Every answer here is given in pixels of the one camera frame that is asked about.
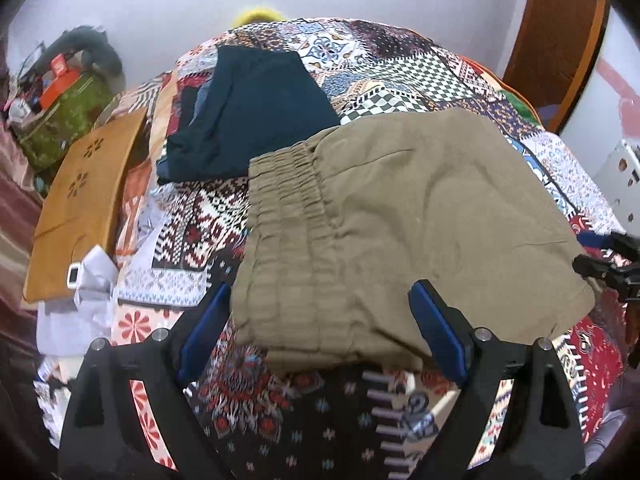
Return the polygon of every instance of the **patchwork bedspread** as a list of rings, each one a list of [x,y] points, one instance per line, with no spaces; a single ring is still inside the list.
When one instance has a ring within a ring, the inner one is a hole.
[[[154,124],[161,124],[161,134],[174,133],[182,112],[182,90],[200,86],[213,73],[217,47],[223,44],[298,52],[342,124],[374,114],[428,113],[451,107],[489,117],[500,128],[505,142],[523,156],[576,233],[621,230],[597,186],[559,137],[522,118],[499,83],[483,70],[403,28],[337,19],[236,28],[182,56],[171,81],[166,76],[156,78],[153,88],[147,84],[125,95],[127,110],[150,105],[150,116]],[[171,105],[154,110],[164,92],[171,92],[165,97],[173,95]],[[146,102],[144,95],[152,100]],[[158,143],[153,136],[150,143]],[[138,342],[159,326],[171,327],[180,316],[180,308],[197,303],[198,295],[206,290],[211,255],[242,241],[248,206],[247,182],[242,178],[154,189],[153,172],[150,180],[140,179],[138,172],[127,185],[123,210],[129,228],[118,242],[118,256],[124,266],[120,276],[122,304],[111,335],[114,344]],[[148,264],[140,265],[135,263],[142,223],[138,219],[151,205],[159,211],[161,220],[148,226],[153,233],[145,241]],[[617,257],[610,253],[601,256]],[[205,285],[197,294],[193,287],[186,292],[184,284],[194,280]],[[623,334],[624,307],[614,295],[605,294],[589,316],[554,342],[574,393],[585,442],[596,430],[610,384],[622,370]],[[303,471],[303,465],[311,463],[327,474],[335,471],[337,418],[351,413],[346,408],[340,410],[340,406],[350,406],[356,413],[353,434],[362,443],[358,473],[369,473],[372,478],[405,478],[446,418],[450,406],[443,409],[443,403],[438,402],[452,387],[436,370],[414,376],[358,368],[348,377],[313,373],[278,378],[269,372],[263,350],[235,345],[230,322],[200,381],[186,394],[212,444],[238,477],[249,478],[260,471],[262,477],[268,471],[274,478],[293,478]],[[368,394],[372,389],[395,400],[388,405],[375,404]],[[404,393],[411,391],[424,399],[423,424],[407,429],[402,426],[402,416],[408,409]],[[132,392],[153,456],[157,462],[175,467],[156,427],[144,385],[133,381]],[[470,466],[490,457],[510,392],[511,383],[503,381]],[[385,440],[382,447],[380,409],[393,412],[393,422],[387,420],[385,424],[396,428],[399,435],[393,441]],[[296,423],[302,414],[314,421],[304,434]],[[313,449],[322,451],[305,452],[303,449],[309,448],[303,448],[302,443],[311,442]]]

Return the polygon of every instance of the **khaki pants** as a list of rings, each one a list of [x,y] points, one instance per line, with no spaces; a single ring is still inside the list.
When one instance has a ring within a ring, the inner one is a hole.
[[[430,280],[472,326],[532,343],[594,305],[582,250],[521,156],[466,110],[329,128],[249,168],[237,341],[277,370],[368,360],[421,369],[407,292]]]

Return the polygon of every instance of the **white wall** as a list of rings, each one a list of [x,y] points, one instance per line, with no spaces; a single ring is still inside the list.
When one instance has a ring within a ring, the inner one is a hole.
[[[633,91],[640,95],[640,49],[614,10],[610,12],[607,22],[598,56],[598,60],[600,59],[611,65]],[[574,112],[562,129],[561,139],[585,171],[594,177],[623,135],[620,95],[596,70],[590,76]]]
[[[518,39],[518,33],[520,31],[520,24],[522,23],[522,17],[524,15],[524,9],[527,6],[527,0],[516,0],[513,6],[513,15],[511,17],[511,23],[507,30],[507,35],[504,40],[504,48],[502,49],[502,55],[500,61],[498,61],[498,67],[495,71],[499,77],[504,76],[504,71],[507,70],[507,65],[511,59],[511,53],[513,47]]]
[[[48,44],[66,28],[101,24],[132,86],[170,69],[177,57],[257,5],[290,18],[340,16],[409,27],[492,70],[515,39],[506,41],[516,0],[27,0],[10,26],[7,61],[16,70],[40,41]]]

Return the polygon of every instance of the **metal screw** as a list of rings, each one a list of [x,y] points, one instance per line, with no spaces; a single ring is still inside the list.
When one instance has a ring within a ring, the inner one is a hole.
[[[489,341],[489,339],[491,339],[494,335],[491,333],[491,330],[489,330],[488,328],[476,328],[476,337],[480,340],[480,341]]]
[[[151,333],[151,339],[154,341],[164,341],[169,335],[169,331],[165,328],[156,328]]]
[[[106,344],[107,344],[107,340],[103,337],[99,337],[91,341],[91,349],[102,350]]]
[[[551,350],[554,347],[551,344],[551,341],[546,337],[541,337],[538,339],[538,346],[543,350]]]

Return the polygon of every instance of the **bed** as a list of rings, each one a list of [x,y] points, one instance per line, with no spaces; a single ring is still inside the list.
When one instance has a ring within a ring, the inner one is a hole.
[[[182,309],[204,295],[212,254],[230,250],[233,257],[234,251],[241,251],[248,207],[245,178],[158,186],[155,174],[165,137],[193,115],[193,89],[213,73],[220,45],[298,52],[342,124],[379,113],[428,113],[451,107],[486,116],[520,153],[576,234],[622,230],[562,140],[546,132],[526,104],[476,63],[410,30],[363,20],[245,25],[188,51],[172,72],[117,96],[98,120],[100,125],[141,107],[147,108],[149,120],[149,158],[129,173],[124,189],[124,222],[116,247],[121,271],[111,333],[114,345],[142,341],[158,327],[170,328]],[[599,251],[599,255],[623,263],[616,254]],[[609,388],[623,370],[624,318],[624,306],[615,294],[605,292],[588,316],[554,341],[585,442],[597,430]],[[428,405],[437,405],[441,411],[432,415],[444,420],[447,407],[442,409],[438,402],[452,384],[437,370],[415,375],[356,367],[347,377],[330,375],[276,377],[268,370],[262,349],[235,345],[229,322],[200,380],[185,395],[212,445],[238,478],[257,472],[261,477],[273,473],[274,478],[292,478],[308,464],[328,475],[335,473],[339,453],[332,424],[339,421],[332,410],[337,412],[335,407],[340,405],[356,406],[358,412],[354,422],[362,442],[358,473],[383,471],[384,478],[407,478],[427,449],[420,444],[423,435],[406,434],[401,442],[404,462],[389,460],[393,455],[385,453],[375,439],[380,411],[367,395],[368,387],[377,383],[399,396],[409,389],[424,391]],[[340,392],[330,387],[336,381]],[[154,459],[175,468],[144,384],[132,381],[131,389]],[[510,391],[511,382],[503,381],[469,467],[490,457]],[[401,403],[395,408],[401,412]],[[315,417],[314,436],[296,427],[301,413]]]

